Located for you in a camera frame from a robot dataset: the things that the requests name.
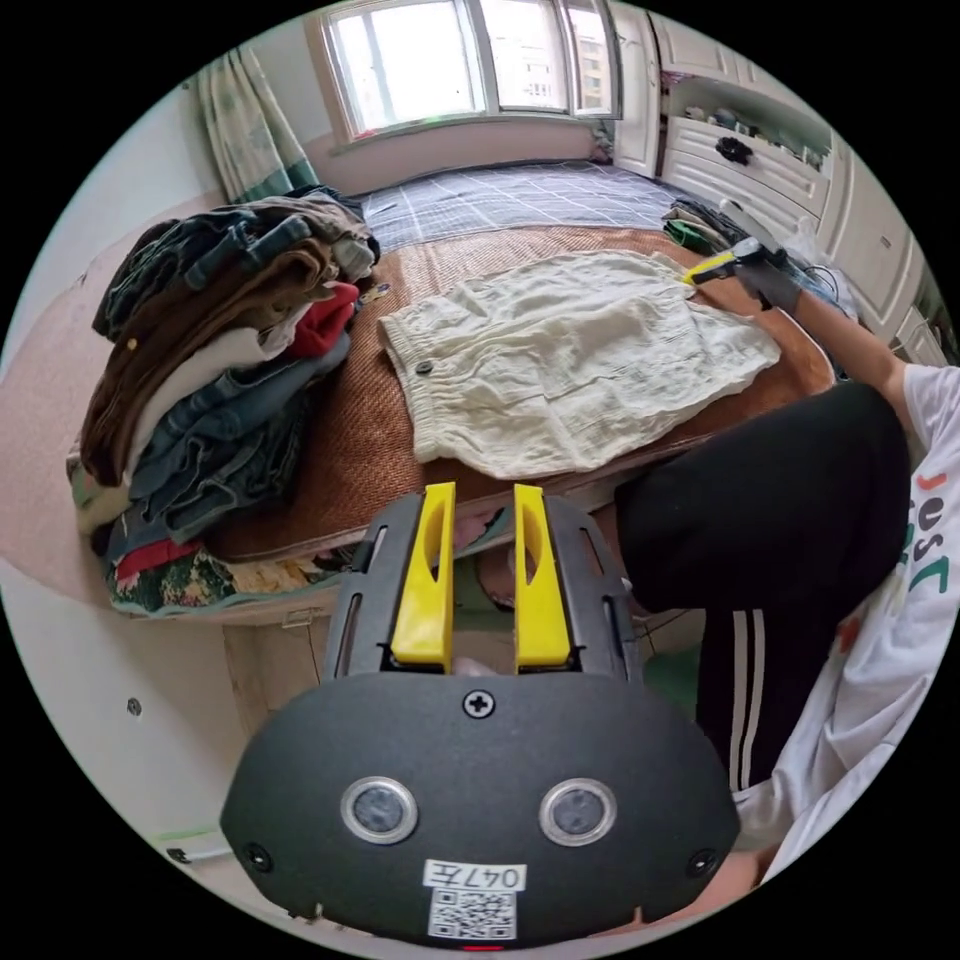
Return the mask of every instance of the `plaid bedsheet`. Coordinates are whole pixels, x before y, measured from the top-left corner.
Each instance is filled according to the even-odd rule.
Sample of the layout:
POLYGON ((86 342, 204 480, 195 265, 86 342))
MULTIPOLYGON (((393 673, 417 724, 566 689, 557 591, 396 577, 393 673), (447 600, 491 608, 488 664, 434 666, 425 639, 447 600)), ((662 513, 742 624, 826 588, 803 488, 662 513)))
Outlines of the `plaid bedsheet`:
POLYGON ((660 230, 681 191, 577 160, 450 171, 363 198, 364 218, 386 253, 414 243, 506 227, 660 230))

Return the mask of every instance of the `white stripe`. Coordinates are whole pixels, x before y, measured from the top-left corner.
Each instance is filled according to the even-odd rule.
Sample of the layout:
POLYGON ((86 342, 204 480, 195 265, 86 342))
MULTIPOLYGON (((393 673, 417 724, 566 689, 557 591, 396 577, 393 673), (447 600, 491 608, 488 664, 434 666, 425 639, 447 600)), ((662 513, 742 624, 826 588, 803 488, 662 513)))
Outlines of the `white stripe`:
POLYGON ((766 651, 766 635, 763 630, 763 611, 753 611, 753 684, 750 693, 750 710, 747 713, 747 736, 743 742, 743 765, 740 770, 740 789, 750 786, 750 757, 753 741, 760 723, 760 702, 763 699, 763 660, 766 651))
POLYGON ((733 722, 730 727, 730 789, 740 789, 740 741, 747 712, 747 615, 733 612, 733 722))

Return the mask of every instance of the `gray glove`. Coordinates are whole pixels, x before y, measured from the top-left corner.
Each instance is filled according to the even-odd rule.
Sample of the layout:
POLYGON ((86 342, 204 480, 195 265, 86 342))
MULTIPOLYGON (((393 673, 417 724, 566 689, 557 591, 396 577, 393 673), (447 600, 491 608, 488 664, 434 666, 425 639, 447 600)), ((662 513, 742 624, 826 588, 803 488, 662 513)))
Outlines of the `gray glove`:
POLYGON ((766 260, 737 264, 733 269, 743 289, 754 300, 759 300, 764 309, 768 309, 769 304, 770 307, 779 307, 788 316, 796 313, 800 287, 782 270, 766 260))

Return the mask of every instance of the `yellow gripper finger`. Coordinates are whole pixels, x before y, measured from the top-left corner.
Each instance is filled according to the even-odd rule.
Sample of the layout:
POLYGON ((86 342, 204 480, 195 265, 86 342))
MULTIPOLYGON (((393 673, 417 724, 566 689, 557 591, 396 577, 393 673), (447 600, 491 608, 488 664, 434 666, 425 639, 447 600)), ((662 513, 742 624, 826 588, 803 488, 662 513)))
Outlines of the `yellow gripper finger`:
POLYGON ((451 672, 455 506, 456 484, 427 487, 390 644, 396 661, 405 666, 442 666, 444 673, 451 672))
POLYGON ((517 528, 517 672, 531 667, 562 667, 570 658, 570 635, 543 491, 517 484, 513 498, 517 528), (527 554, 535 565, 529 583, 527 554))
POLYGON ((724 253, 718 253, 715 257, 709 257, 706 260, 701 260, 695 267, 688 270, 683 275, 684 283, 693 283, 694 277, 698 273, 705 273, 707 270, 713 270, 715 267, 721 267, 725 263, 729 263, 733 259, 733 253, 729 250, 724 253))

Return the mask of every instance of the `black pants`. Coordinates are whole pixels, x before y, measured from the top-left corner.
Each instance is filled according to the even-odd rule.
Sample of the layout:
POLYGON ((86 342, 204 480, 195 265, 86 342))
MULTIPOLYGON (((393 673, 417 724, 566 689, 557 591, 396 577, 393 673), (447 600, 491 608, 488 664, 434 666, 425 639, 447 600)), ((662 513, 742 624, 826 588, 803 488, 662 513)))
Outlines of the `black pants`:
POLYGON ((618 489, 637 602, 706 612, 697 722, 731 789, 769 778, 837 625, 895 566, 909 502, 903 428, 856 383, 748 421, 618 489))

